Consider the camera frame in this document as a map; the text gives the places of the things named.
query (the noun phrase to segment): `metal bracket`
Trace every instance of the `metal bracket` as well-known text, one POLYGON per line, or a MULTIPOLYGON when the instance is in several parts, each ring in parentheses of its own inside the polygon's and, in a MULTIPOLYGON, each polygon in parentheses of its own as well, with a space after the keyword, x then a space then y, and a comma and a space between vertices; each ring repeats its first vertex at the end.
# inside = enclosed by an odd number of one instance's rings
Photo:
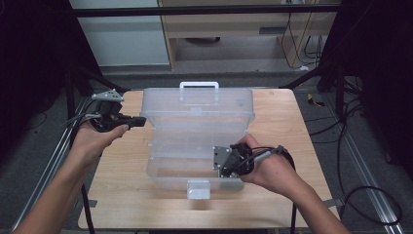
POLYGON ((124 101, 122 97, 116 90, 106 91, 97 95, 92 95, 92 99, 95 100, 108 100, 108 101, 124 101))

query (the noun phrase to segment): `white cabinet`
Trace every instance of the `white cabinet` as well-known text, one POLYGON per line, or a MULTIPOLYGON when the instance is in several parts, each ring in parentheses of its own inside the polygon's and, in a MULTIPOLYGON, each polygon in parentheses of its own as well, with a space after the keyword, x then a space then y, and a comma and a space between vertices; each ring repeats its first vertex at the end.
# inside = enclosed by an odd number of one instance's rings
MULTIPOLYGON (((74 9, 157 7, 156 0, 70 0, 74 9)), ((169 65, 160 17, 79 18, 100 67, 169 65)))

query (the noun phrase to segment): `transparent plastic box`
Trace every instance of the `transparent plastic box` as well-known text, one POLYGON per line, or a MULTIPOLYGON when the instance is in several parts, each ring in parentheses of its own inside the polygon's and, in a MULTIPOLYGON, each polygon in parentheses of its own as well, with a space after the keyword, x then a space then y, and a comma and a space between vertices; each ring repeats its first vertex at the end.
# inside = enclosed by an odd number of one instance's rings
POLYGON ((147 174, 162 189, 187 190, 189 199, 244 187, 239 178, 218 177, 213 147, 229 147, 246 134, 255 117, 252 90, 214 87, 143 92, 140 115, 153 126, 147 174))

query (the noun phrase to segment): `box handle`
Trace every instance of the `box handle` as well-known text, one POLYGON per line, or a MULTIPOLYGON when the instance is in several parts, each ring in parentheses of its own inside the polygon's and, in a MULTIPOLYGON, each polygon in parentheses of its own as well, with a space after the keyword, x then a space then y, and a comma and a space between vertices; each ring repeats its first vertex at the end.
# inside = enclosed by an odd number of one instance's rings
POLYGON ((219 89, 219 84, 216 81, 184 81, 179 84, 179 89, 185 87, 209 87, 213 86, 215 89, 219 89))
POLYGON ((216 81, 184 81, 179 84, 179 101, 184 100, 184 88, 185 87, 213 87, 215 89, 215 102, 219 101, 219 96, 218 96, 218 89, 219 89, 219 84, 216 81))

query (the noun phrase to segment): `gray floor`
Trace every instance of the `gray floor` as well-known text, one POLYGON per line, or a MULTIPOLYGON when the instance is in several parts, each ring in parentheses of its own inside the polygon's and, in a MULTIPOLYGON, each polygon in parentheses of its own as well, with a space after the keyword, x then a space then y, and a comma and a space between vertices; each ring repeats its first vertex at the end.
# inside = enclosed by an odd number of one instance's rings
MULTIPOLYGON (((281 47, 274 37, 221 38, 218 43, 210 43, 205 39, 180 40, 174 71, 150 71, 148 67, 144 67, 135 74, 108 75, 107 78, 123 87, 134 89, 177 87, 178 83, 184 80, 214 80, 218 81, 222 87, 277 87, 289 83, 304 72, 288 67, 281 47)), ((309 133, 315 133, 334 123, 333 114, 328 107, 317 106, 307 101, 307 94, 312 93, 315 101, 327 102, 326 97, 329 97, 329 94, 319 95, 314 91, 317 81, 317 78, 312 79, 294 92, 309 133)), ((94 87, 96 90, 104 89, 95 83, 94 87)), ((353 98, 355 96, 346 95, 347 101, 353 98)), ((33 118, 26 135, 14 150, 14 160, 0 178, 0 230, 9 229, 23 209, 25 201, 48 164, 54 146, 61 136, 63 129, 60 123, 64 122, 65 116, 64 91, 62 91, 52 108, 33 118), (41 124, 45 116, 47 117, 45 123, 41 124)), ((402 206, 401 227, 405 233, 413 233, 413 208, 410 204, 411 197, 413 197, 412 180, 401 166, 386 163, 385 151, 373 134, 374 131, 367 119, 368 116, 363 115, 362 111, 349 117, 348 133, 357 143, 363 160, 379 185, 391 192, 402 206)), ((336 168, 337 142, 327 142, 337 139, 338 136, 339 129, 333 128, 323 134, 312 136, 312 141, 333 197, 343 198, 338 185, 336 168)), ((340 165, 343 184, 347 192, 362 185, 354 160, 345 144, 341 148, 340 165)), ((88 179, 87 186, 92 180, 93 175, 88 179)), ((365 192, 361 192, 352 201, 357 207, 377 218, 375 208, 365 192)), ((81 204, 79 203, 66 221, 65 231, 62 233, 79 233, 77 220, 80 210, 81 204)), ((350 207, 346 208, 342 220, 353 233, 387 233, 383 225, 364 219, 350 207)), ((255 233, 267 232, 267 230, 255 231, 255 233)), ((151 233, 183 233, 183 231, 151 231, 151 233)), ((206 233, 206 231, 191 231, 190 233, 206 233)), ((215 230, 208 233, 253 233, 253 231, 215 230)))

